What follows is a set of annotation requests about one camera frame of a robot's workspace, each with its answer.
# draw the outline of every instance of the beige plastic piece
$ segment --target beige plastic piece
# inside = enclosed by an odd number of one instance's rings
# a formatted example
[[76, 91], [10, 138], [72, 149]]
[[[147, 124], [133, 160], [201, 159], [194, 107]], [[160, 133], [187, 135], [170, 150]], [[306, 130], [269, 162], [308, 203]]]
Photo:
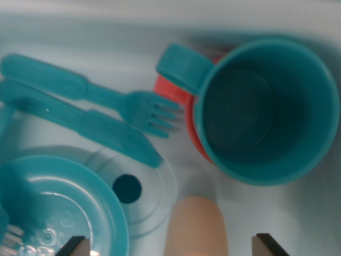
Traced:
[[212, 201], [191, 196], [178, 201], [170, 218], [164, 256], [228, 256], [223, 214]]
[[82, 240], [70, 256], [90, 256], [90, 239]]

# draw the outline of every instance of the fork handle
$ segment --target fork handle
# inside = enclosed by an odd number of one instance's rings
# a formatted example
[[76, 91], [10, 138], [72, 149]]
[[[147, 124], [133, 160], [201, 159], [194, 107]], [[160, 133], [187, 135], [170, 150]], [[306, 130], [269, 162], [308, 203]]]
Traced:
[[118, 110], [124, 94], [92, 84], [83, 75], [19, 54], [6, 56], [1, 62], [4, 77], [47, 90], [60, 96], [91, 102]]

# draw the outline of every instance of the hole in lid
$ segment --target hole in lid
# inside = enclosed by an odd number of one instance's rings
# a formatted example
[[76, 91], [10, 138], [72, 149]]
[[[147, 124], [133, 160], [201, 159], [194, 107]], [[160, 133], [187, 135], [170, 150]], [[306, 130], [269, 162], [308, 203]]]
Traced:
[[142, 185], [137, 177], [131, 174], [123, 174], [114, 181], [112, 190], [121, 203], [131, 204], [140, 198]]

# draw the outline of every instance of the cup rim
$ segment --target cup rim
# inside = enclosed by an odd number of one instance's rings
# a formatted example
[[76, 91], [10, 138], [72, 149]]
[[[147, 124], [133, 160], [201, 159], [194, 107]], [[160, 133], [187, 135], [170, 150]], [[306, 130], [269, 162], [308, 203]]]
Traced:
[[[330, 131], [328, 134], [328, 137], [326, 138], [323, 146], [321, 146], [320, 150], [315, 155], [314, 159], [307, 163], [304, 167], [297, 169], [296, 172], [291, 173], [289, 175], [283, 175], [282, 177], [273, 178], [273, 179], [254, 179], [250, 178], [247, 175], [240, 174], [238, 172], [235, 172], [233, 169], [229, 168], [225, 164], [223, 164], [218, 157], [214, 154], [212, 151], [209, 142], [206, 139], [205, 131], [204, 131], [204, 122], [202, 118], [203, 108], [204, 108], [204, 100], [205, 100], [205, 94], [209, 88], [210, 81], [213, 79], [213, 77], [231, 60], [233, 60], [235, 57], [239, 56], [240, 54], [243, 54], [245, 51], [251, 50], [253, 48], [257, 48], [264, 45], [288, 45], [292, 48], [295, 48], [299, 51], [301, 51], [304, 55], [308, 56], [309, 59], [312, 60], [312, 62], [315, 62], [318, 66], [320, 66], [321, 70], [323, 70], [323, 73], [326, 76], [326, 80], [328, 81], [328, 89], [332, 91], [333, 99], [336, 105], [334, 106], [334, 119], [332, 123], [330, 124]], [[197, 127], [197, 134], [199, 136], [199, 139], [201, 141], [201, 144], [208, 155], [209, 159], [212, 160], [212, 162], [225, 174], [228, 176], [242, 181], [244, 183], [248, 183], [251, 185], [259, 185], [259, 186], [272, 186], [272, 185], [279, 185], [287, 182], [291, 182], [295, 179], [300, 178], [301, 176], [307, 174], [309, 171], [311, 171], [317, 164], [320, 162], [325, 154], [328, 152], [330, 146], [332, 145], [332, 142], [334, 140], [334, 137], [337, 132], [338, 123], [339, 123], [339, 114], [340, 114], [340, 102], [339, 102], [339, 94], [337, 90], [337, 85], [335, 83], [335, 80], [326, 66], [326, 64], [310, 49], [308, 49], [306, 46], [297, 43], [292, 40], [288, 39], [281, 39], [281, 38], [265, 38], [265, 39], [258, 39], [256, 41], [252, 41], [249, 43], [246, 43], [244, 45], [241, 45], [237, 47], [236, 49], [231, 50], [226, 56], [222, 58], [221, 61], [217, 63], [217, 65], [210, 71], [210, 73], [206, 76], [200, 93], [198, 95], [198, 103], [197, 103], [197, 109], [195, 111], [195, 122]]]

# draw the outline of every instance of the cup handle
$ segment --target cup handle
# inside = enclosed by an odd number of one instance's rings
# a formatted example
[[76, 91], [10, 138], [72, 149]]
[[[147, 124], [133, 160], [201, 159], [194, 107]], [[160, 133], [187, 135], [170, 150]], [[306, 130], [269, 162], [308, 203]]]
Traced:
[[171, 44], [159, 60], [156, 71], [166, 79], [193, 95], [198, 95], [201, 85], [214, 64], [196, 51]]

